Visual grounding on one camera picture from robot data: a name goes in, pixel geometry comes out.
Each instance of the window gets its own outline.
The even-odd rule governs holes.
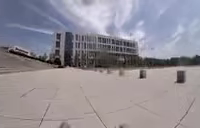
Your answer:
[[[118,40],[116,41],[116,45],[119,45],[119,41]]]
[[[56,47],[60,48],[60,41],[56,41]]]
[[[77,43],[77,48],[80,48],[80,42]]]
[[[61,34],[60,34],[60,33],[57,33],[57,34],[56,34],[56,39],[57,39],[57,40],[60,40],[60,39],[61,39]]]
[[[76,35],[76,40],[78,40],[78,35]]]
[[[55,55],[59,56],[60,55],[60,50],[55,51]]]
[[[106,39],[105,38],[103,38],[103,43],[106,43]]]
[[[116,51],[119,51],[119,47],[116,47]]]
[[[84,43],[84,49],[86,49],[86,43]]]

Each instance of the distant building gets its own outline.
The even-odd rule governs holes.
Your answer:
[[[135,65],[138,42],[98,34],[54,34],[54,58],[76,67]]]

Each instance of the concrete block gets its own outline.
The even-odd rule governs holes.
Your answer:
[[[146,70],[140,70],[140,79],[146,79],[147,78],[147,71]]]
[[[185,83],[186,82],[186,71],[179,70],[177,71],[177,83]]]
[[[119,69],[119,76],[124,76],[125,75],[125,72],[124,72],[124,69]]]

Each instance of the tree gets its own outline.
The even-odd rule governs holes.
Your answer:
[[[62,63],[61,63],[60,58],[56,58],[56,59],[54,60],[54,64],[61,66]]]
[[[41,61],[46,61],[47,58],[48,58],[48,56],[47,56],[46,53],[44,53],[44,55],[40,55],[40,56],[39,56],[39,59],[40,59]]]

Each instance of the paved plaza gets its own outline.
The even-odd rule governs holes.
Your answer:
[[[177,84],[176,71],[187,81]],[[200,67],[0,74],[0,128],[200,128]]]

